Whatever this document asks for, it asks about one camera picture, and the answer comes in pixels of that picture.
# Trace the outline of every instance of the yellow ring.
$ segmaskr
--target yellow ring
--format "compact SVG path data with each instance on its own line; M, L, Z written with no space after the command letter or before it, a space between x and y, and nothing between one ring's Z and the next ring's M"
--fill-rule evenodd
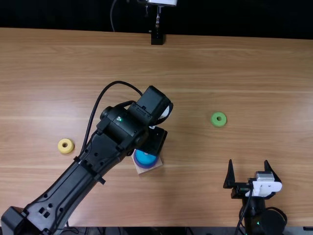
M70 139L61 139L58 143L58 149L61 153L70 153L74 149L74 143Z

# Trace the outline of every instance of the black background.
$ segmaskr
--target black background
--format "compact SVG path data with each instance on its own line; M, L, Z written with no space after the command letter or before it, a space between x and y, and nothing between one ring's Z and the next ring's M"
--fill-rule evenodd
M3 0L0 26L111 31L112 0ZM117 0L116 31L148 33L156 7L145 17L136 0ZM167 34L313 38L313 1L178 0L162 11Z

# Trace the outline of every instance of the robotic arm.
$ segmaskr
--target robotic arm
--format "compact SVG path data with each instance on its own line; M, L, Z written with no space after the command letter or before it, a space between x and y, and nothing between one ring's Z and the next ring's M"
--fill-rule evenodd
M107 107L87 146L60 178L24 209L10 207L3 214L3 235L60 234L78 204L125 156L135 148L153 155L161 151L167 132L149 126L169 116L159 119L167 107L171 112L173 104L153 86L137 102Z
M265 200L273 197L282 188L282 182L264 162L264 171L256 171L255 178L248 178L247 183L236 183L232 160L229 160L227 176L223 188L232 188L231 198L241 199L242 208L235 235L240 231L245 219L246 235L281 235L287 225L287 216L276 207L266 207Z

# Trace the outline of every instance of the blue object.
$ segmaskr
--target blue object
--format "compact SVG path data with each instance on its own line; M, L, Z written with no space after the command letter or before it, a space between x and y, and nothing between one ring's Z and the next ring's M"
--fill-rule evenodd
M134 153L134 161L135 163L144 169L149 169L153 167L157 163L157 156L153 156L147 153L144 153L140 150L135 151Z

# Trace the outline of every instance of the wooden table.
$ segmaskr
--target wooden table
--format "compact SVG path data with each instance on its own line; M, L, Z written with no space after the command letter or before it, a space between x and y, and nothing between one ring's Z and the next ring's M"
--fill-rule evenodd
M313 41L0 29L0 214L24 207L78 155L94 102L114 80L154 85L175 104L164 166L138 176L126 158L70 218L76 226L235 226L240 200L223 189L263 170L283 181L267 201L289 226L313 223ZM100 103L138 99L116 85ZM223 128L210 123L221 111ZM69 155L57 143L71 138Z

